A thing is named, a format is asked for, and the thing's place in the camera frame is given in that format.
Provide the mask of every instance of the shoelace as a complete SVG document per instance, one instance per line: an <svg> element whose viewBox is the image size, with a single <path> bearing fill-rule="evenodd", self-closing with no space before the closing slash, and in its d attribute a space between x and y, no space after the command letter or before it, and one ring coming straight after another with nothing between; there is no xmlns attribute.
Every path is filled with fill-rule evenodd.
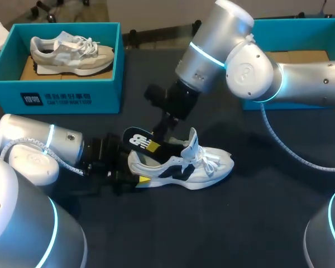
<svg viewBox="0 0 335 268"><path fill-rule="evenodd" d="M207 175L211 175L218 167L219 157L213 154L209 154L204 148L199 146L199 150L197 151L195 158L193 158L191 161L186 161L186 163L183 165L183 169L185 169L189 164L197 164L201 162L204 165Z"/></svg>
<svg viewBox="0 0 335 268"><path fill-rule="evenodd" d="M84 38L83 36L75 36L75 38L78 39L77 44L79 47L77 49L74 49L73 51L83 50L83 54L80 55L80 57L84 55L95 55L98 52L98 44L99 42L94 42L92 38Z"/></svg>

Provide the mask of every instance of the floor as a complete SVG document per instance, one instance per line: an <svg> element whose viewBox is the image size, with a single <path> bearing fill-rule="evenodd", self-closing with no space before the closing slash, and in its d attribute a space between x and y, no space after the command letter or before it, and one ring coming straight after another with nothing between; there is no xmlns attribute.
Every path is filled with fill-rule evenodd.
<svg viewBox="0 0 335 268"><path fill-rule="evenodd" d="M107 22L109 21L108 9L106 1L90 0L90 6L83 5L80 0L65 1L62 6L53 7L51 13L55 16L57 22ZM15 18L5 24L8 30L14 23L45 23L47 13L39 9L39 17L32 18L31 11L27 11L24 15ZM192 31L182 27L178 33L178 38L170 40L156 40L154 42L144 43L140 45L141 49L184 49L192 39Z"/></svg>

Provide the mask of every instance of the white sneaker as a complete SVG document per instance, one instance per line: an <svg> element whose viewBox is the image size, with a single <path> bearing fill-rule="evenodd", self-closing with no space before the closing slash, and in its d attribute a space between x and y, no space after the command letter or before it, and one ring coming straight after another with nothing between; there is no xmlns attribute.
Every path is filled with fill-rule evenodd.
<svg viewBox="0 0 335 268"><path fill-rule="evenodd" d="M38 74L92 75L109 67L114 60L111 47L66 32L51 40L33 37L30 50Z"/></svg>
<svg viewBox="0 0 335 268"><path fill-rule="evenodd" d="M150 178L146 184L137 187L158 187L165 184L179 184L190 190L211 186L225 178L234 166L228 152L220 149L201 147L197 133L190 130L188 141L170 139L171 144L183 145L181 157L172 156L160 164L152 158L131 151L128 165L133 174Z"/></svg>

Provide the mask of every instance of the shoe sole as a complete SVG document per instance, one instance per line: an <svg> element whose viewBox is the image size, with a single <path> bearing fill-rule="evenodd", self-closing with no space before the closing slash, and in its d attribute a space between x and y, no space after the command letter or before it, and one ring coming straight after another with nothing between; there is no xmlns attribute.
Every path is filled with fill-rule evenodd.
<svg viewBox="0 0 335 268"><path fill-rule="evenodd" d="M211 186L215 183L218 183L219 181L221 181L225 177L227 177L228 174L226 174L223 177L220 177L216 180L207 181L205 183L189 183L187 181L176 180L176 179L171 179L171 178L163 178L163 179L162 178L150 178L149 183L138 184L136 187L137 188L152 188L152 187L164 186L166 184L177 184L177 185L181 185L181 186L183 186L183 187L185 187L189 190L199 190L199 189L209 187L209 186Z"/></svg>
<svg viewBox="0 0 335 268"><path fill-rule="evenodd" d="M75 69L68 66L53 66L53 65L37 65L37 74L62 74L62 73L72 73L79 76L87 76L92 75L95 73L98 73L105 68L108 68L111 65L112 62L104 64L100 67L94 68L94 69Z"/></svg>

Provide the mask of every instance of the coiled cable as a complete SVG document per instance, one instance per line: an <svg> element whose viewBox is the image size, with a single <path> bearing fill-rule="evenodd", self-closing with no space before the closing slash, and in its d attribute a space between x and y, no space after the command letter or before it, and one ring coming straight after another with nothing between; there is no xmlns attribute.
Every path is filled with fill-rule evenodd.
<svg viewBox="0 0 335 268"><path fill-rule="evenodd" d="M310 166L311 168L317 169L317 170L322 170L322 171L327 171L327 172L335 172L335 167L324 167L324 166L319 166L316 164L313 164L309 161L306 161L304 158L300 157L297 155L295 152L293 152L291 149L287 147L277 136L277 134L274 132L272 129L271 125L269 124L268 118L266 111L264 109L263 103L261 103L261 112L262 112L262 117L264 120L264 123L269 131L269 133L272 135L273 139L293 158L297 159L299 162L303 163L304 165Z"/></svg>
<svg viewBox="0 0 335 268"><path fill-rule="evenodd" d="M39 148L43 149L45 152L47 152L48 155L50 155L53 159L55 159L61 166L63 166L64 168L75 172L81 176L84 176L84 172L83 170L80 169L76 169L75 167L72 167L70 165L68 165L66 162L64 162L61 158L59 158L57 156L57 154L55 154L51 149L49 149L44 143L42 143L41 141L38 141L34 138L18 138L16 140L12 140L11 142L9 142L8 144L5 145L5 147L2 149L1 154L0 154L0 159L4 161L6 153L8 152L8 150L18 144L18 143L30 143L33 145L38 146Z"/></svg>

